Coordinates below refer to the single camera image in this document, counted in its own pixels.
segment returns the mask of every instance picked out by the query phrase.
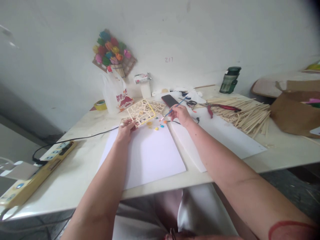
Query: smartphone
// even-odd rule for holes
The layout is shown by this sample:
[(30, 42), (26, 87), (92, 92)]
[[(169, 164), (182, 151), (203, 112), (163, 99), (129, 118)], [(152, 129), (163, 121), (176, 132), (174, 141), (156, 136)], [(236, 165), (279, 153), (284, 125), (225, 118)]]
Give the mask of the smartphone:
[(161, 99), (169, 108), (171, 108), (175, 104), (178, 104), (178, 102), (170, 94), (161, 97)]

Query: scissors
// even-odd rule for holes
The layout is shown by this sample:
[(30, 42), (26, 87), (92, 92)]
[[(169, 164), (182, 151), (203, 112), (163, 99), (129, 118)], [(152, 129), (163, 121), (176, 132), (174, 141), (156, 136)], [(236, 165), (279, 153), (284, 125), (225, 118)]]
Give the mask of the scissors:
[(191, 110), (193, 112), (196, 113), (196, 111), (193, 110), (194, 106), (197, 105), (198, 103), (196, 101), (191, 100), (191, 97), (186, 97), (186, 99), (188, 100), (184, 100), (187, 103), (187, 106), (191, 108)]

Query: white plastic bag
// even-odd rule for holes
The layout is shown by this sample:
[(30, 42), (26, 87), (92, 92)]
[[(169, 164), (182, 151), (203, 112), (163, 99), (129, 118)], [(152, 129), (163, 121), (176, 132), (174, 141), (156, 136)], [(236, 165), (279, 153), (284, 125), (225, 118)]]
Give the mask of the white plastic bag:
[(109, 113), (117, 114), (134, 103), (133, 98), (128, 96), (126, 83), (117, 71), (101, 74), (101, 77), (104, 83), (103, 97)]

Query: paintbrush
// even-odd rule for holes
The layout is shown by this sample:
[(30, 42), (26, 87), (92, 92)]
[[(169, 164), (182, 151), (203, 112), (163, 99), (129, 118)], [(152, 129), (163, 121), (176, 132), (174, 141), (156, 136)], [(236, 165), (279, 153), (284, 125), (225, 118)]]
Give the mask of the paintbrush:
[[(179, 102), (179, 104), (177, 106), (179, 106), (184, 100), (186, 100), (187, 97), (185, 97), (181, 102)], [(163, 116), (163, 118), (160, 119), (160, 121), (162, 121), (166, 116), (168, 116), (171, 112), (173, 111), (173, 109), (171, 109), (166, 115)]]

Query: forearm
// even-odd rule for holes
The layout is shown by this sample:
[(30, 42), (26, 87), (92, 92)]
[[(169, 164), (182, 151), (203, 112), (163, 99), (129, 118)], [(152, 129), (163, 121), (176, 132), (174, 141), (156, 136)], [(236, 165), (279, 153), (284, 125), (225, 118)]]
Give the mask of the forearm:
[(82, 217), (115, 216), (123, 191), (127, 158), (128, 146), (115, 142), (79, 203), (77, 210)]
[(261, 239), (279, 221), (314, 224), (228, 148), (192, 123), (187, 130), (201, 161), (240, 218)]
[(111, 239), (122, 195), (128, 143), (115, 142), (82, 197), (62, 239)]
[(192, 122), (187, 130), (196, 145), (201, 161), (220, 188), (230, 187), (248, 178), (259, 177), (246, 163), (195, 122)]

